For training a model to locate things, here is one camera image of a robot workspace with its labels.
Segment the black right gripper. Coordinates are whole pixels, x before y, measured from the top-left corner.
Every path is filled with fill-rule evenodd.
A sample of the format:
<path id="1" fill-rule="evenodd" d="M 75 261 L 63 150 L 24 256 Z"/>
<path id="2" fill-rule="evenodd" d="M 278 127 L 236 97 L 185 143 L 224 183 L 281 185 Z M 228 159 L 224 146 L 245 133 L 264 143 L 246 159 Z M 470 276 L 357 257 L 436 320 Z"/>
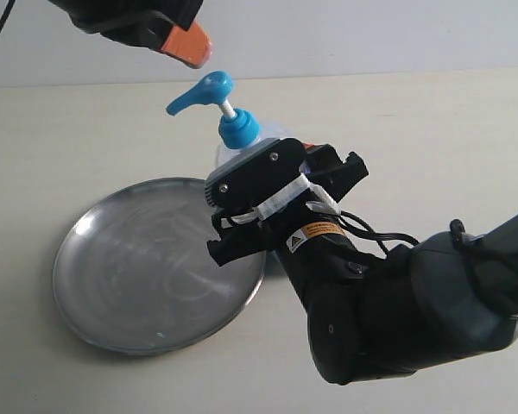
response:
<path id="1" fill-rule="evenodd" d="M 368 176 L 367 166 L 354 152 L 341 159 L 328 144 L 302 145 L 300 175 L 274 195 L 240 211 L 212 207 L 218 237 L 206 246 L 220 267 L 261 252 L 300 258 L 356 250 L 338 223 L 339 203 Z"/>

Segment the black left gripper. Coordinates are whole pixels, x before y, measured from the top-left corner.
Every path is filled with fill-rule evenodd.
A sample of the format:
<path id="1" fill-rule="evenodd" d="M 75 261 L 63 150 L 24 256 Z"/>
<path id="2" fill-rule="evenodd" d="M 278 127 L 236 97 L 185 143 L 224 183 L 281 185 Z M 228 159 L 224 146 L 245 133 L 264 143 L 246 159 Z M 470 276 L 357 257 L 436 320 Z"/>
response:
<path id="1" fill-rule="evenodd" d="M 202 0 L 51 0 L 73 25 L 131 47 L 158 53 L 200 69 L 212 55 L 208 34 L 194 20 Z"/>

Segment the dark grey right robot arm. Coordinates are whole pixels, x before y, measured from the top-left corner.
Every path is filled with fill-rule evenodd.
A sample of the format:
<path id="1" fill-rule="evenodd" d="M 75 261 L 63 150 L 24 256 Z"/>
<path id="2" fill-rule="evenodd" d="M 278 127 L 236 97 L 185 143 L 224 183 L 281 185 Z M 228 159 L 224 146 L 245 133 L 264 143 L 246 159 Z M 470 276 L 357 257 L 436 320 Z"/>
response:
<path id="1" fill-rule="evenodd" d="M 485 235 L 459 220 L 424 241 L 341 210 L 368 169 L 329 145 L 270 139 L 205 182 L 225 265 L 271 252 L 307 316 L 324 380 L 406 377 L 507 348 L 518 336 L 518 215 Z"/>

